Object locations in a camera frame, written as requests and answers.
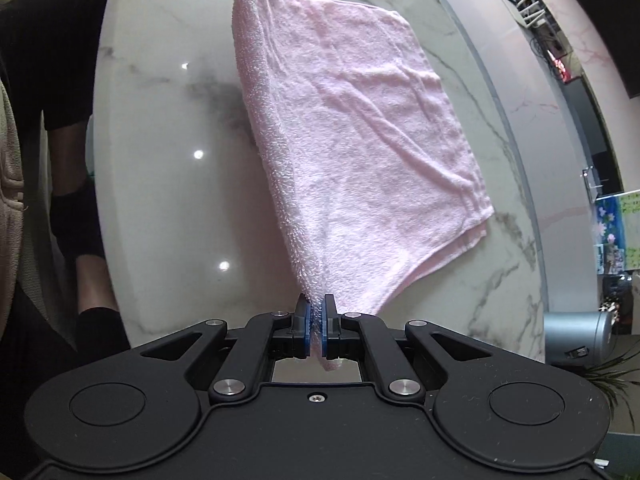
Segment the silver metal trash bin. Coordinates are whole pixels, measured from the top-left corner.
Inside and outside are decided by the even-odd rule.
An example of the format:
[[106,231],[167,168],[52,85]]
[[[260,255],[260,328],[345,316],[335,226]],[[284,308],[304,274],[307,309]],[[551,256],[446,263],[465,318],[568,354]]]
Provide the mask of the silver metal trash bin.
[[605,311],[547,312],[544,315],[546,363],[592,367],[612,349],[614,314]]

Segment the pink terry towel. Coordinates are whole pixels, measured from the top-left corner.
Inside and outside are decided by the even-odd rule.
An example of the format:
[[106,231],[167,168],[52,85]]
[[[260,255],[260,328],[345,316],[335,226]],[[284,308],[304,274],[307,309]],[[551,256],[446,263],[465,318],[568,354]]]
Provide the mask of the pink terry towel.
[[375,315],[475,247],[494,206],[398,13],[233,0],[236,66],[292,269],[313,307]]

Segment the person in black clothes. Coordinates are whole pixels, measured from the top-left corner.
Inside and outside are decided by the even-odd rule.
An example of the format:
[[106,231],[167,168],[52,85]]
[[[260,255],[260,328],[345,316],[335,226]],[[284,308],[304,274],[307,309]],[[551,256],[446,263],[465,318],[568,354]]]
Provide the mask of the person in black clothes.
[[94,76],[107,0],[11,0],[1,8],[1,81],[20,150],[48,135],[50,228],[77,285],[76,336],[68,342],[18,279],[1,335],[1,472],[27,476],[40,463],[24,409],[44,382],[129,350],[86,164]]

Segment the green potted plant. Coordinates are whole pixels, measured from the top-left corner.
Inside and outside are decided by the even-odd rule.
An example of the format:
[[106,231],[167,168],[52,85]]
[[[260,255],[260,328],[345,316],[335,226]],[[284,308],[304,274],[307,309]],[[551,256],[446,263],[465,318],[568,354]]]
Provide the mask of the green potted plant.
[[631,425],[636,426],[631,396],[639,392],[638,344],[599,365],[588,367],[582,376],[604,394],[613,415],[623,410]]

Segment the beige knitted fabric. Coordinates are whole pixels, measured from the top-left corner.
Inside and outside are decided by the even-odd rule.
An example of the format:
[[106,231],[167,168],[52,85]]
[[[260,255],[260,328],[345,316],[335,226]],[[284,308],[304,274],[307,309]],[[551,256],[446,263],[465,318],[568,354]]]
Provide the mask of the beige knitted fabric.
[[25,209],[20,141],[4,86],[0,105],[0,178],[0,322],[4,333],[20,266]]

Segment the white wifi router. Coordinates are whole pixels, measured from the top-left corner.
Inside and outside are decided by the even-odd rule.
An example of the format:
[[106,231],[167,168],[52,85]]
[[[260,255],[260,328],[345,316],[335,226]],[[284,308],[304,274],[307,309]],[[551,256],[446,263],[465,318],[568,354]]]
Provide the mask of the white wifi router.
[[516,21],[525,29],[546,24],[547,8],[539,0],[518,0],[514,9]]

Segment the lotus painting with calligraphy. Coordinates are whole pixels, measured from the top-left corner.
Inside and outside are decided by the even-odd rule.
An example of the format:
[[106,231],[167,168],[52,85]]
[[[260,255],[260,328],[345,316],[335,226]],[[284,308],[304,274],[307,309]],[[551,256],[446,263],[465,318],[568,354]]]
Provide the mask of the lotus painting with calligraphy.
[[597,274],[616,275],[638,270],[639,191],[600,197],[594,204],[594,212]]

